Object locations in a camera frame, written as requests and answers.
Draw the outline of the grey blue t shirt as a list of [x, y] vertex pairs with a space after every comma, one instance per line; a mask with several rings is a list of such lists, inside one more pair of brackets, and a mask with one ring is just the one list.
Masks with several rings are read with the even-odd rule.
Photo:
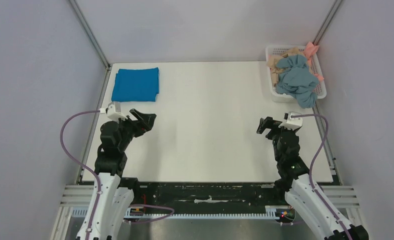
[[312, 108], [318, 98], [314, 92], [319, 80], [310, 73], [309, 67], [299, 65], [297, 56], [282, 59], [277, 67], [289, 67], [284, 73], [279, 74], [276, 91], [294, 97], [298, 105], [304, 109]]

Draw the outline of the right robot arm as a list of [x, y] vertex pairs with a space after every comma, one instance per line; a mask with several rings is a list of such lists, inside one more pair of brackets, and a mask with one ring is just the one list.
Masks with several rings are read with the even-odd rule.
[[368, 231], [355, 225], [333, 206], [319, 184], [314, 181], [313, 166], [307, 166], [300, 157], [300, 139], [304, 115], [286, 113], [284, 120], [268, 116], [259, 121], [257, 134], [268, 130], [266, 138], [272, 141], [274, 158], [280, 178], [274, 183], [276, 202], [288, 204], [301, 216], [319, 240], [367, 240]]

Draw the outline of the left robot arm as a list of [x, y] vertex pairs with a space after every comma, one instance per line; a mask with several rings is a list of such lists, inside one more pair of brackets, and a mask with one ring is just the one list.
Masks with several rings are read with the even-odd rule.
[[76, 235], [78, 240], [115, 240], [127, 208], [141, 200], [142, 191], [133, 178], [122, 186], [123, 170], [126, 166], [126, 148], [134, 138], [152, 130], [154, 113], [141, 113], [132, 108], [135, 118], [108, 107], [110, 121], [100, 128], [101, 144], [92, 174], [95, 177], [93, 193], [84, 222]]

